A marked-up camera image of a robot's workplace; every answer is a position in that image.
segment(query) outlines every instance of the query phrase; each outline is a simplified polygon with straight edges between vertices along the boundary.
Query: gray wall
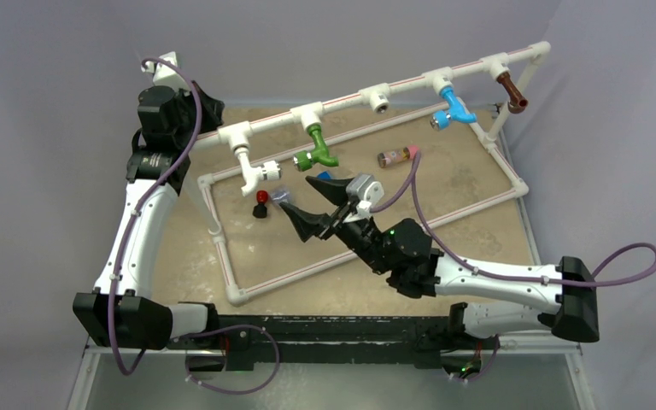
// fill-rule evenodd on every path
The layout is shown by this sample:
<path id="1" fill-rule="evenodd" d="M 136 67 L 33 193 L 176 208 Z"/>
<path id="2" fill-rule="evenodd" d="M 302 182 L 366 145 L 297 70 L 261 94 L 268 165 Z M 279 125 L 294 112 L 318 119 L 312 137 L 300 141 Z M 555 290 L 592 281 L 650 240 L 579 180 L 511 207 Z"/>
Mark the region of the gray wall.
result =
<path id="1" fill-rule="evenodd" d="M 64 408 L 149 82 L 98 3 L 0 1 L 0 408 Z"/>
<path id="2" fill-rule="evenodd" d="M 141 53 L 180 51 L 215 96 L 274 105 L 327 100 L 523 48 L 541 39 L 559 0 L 112 3 Z M 456 85 L 470 103 L 500 101 L 503 90 L 487 78 Z M 426 104 L 436 95 L 392 100 Z"/>
<path id="3" fill-rule="evenodd" d="M 532 107 L 507 134 L 543 260 L 593 268 L 626 243 L 656 243 L 656 2 L 564 0 L 545 39 Z M 600 279 L 651 261 L 638 251 Z M 656 276 L 598 298 L 601 340 L 584 351 L 600 402 L 656 408 Z"/>

